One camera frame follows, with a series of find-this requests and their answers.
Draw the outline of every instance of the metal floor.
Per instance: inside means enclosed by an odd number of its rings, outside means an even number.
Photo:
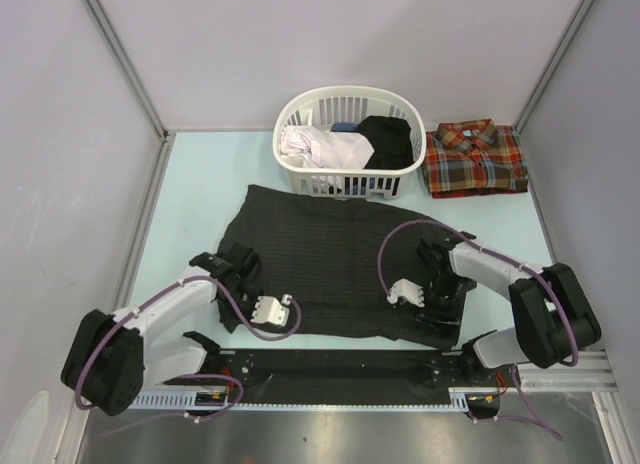
[[[461,414],[415,412],[238,411],[197,426],[167,418],[97,436],[150,415],[136,411],[92,413],[78,464],[612,462],[591,394],[531,399],[563,443],[528,424],[474,426]],[[501,413],[528,415],[516,395],[503,398]]]

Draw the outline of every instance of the dark gray cloth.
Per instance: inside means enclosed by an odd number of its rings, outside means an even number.
[[[249,186],[219,251],[239,242],[256,250],[262,270],[256,284],[266,295],[291,294],[302,308],[301,334],[383,336],[450,349],[459,329],[442,335],[415,320],[416,308],[393,308],[378,280],[376,257],[384,237],[422,214],[364,199],[312,198]],[[416,254],[420,238],[447,234],[435,227],[406,228],[389,242],[383,260],[388,287],[401,278],[424,285]],[[229,330],[239,321],[221,312]]]

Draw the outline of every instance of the shirt collar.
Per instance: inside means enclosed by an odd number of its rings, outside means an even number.
[[[464,131],[480,131],[475,137],[467,137]],[[438,126],[436,139],[442,144],[467,154],[474,148],[489,150],[498,135],[491,119],[465,122],[444,122]]]

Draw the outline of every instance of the black clothing item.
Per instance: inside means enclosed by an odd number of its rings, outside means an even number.
[[[398,224],[422,217],[364,199],[319,199],[252,185],[218,251],[238,242],[258,253],[262,269],[256,287],[268,296],[291,294],[296,299],[302,308],[300,334],[383,336],[448,350],[456,344],[459,328],[444,335],[417,321],[414,306],[392,307],[377,275],[376,258],[385,236]],[[394,236],[382,263],[387,287],[401,278],[425,286],[426,268],[416,251],[421,238],[441,236],[451,237],[430,226],[409,227]],[[239,324],[223,307],[220,321],[229,331]],[[284,330],[276,332],[286,332],[294,322],[291,315]]]
[[[398,170],[413,164],[411,128],[404,119],[369,116],[356,132],[369,140],[374,151],[365,169]]]

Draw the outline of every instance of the plaid shirt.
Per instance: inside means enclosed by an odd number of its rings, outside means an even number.
[[[515,129],[491,119],[440,124],[427,133],[425,182],[434,198],[527,191]]]

